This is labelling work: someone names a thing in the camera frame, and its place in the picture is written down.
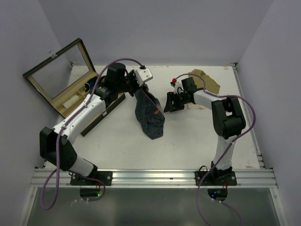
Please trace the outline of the navy striped underwear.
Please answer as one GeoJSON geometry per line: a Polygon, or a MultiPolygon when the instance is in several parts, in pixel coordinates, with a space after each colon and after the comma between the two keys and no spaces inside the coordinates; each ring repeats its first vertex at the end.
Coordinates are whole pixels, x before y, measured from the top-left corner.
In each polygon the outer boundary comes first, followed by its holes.
{"type": "Polygon", "coordinates": [[[135,93],[135,98],[135,117],[143,133],[152,140],[162,137],[165,116],[159,100],[150,92],[143,92],[141,88],[135,93]]]}

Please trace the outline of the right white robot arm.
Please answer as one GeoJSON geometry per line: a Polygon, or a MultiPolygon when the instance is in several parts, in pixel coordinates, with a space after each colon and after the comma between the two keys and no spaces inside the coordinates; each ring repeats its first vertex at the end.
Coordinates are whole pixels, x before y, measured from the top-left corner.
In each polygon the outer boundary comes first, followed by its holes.
{"type": "Polygon", "coordinates": [[[220,97],[205,88],[198,88],[192,77],[178,82],[172,79],[172,92],[167,93],[164,112],[184,109],[186,104],[202,105],[212,112],[213,127],[218,136],[217,148],[211,167],[195,172],[196,184],[201,186],[236,185],[232,171],[235,138],[246,127],[246,120],[237,97],[220,97]]]}

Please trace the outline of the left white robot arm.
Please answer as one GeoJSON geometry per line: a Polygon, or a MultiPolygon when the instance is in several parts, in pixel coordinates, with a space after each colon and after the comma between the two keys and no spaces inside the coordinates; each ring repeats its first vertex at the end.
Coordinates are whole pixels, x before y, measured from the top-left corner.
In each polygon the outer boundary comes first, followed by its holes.
{"type": "Polygon", "coordinates": [[[77,155],[72,146],[76,138],[97,115],[106,111],[119,94],[132,96],[153,78],[150,69],[144,65],[128,72],[124,64],[113,63],[104,71],[106,75],[96,79],[92,91],[68,117],[53,128],[45,127],[40,131],[40,156],[55,165],[57,170],[80,174],[87,185],[97,181],[97,167],[77,155]]]}

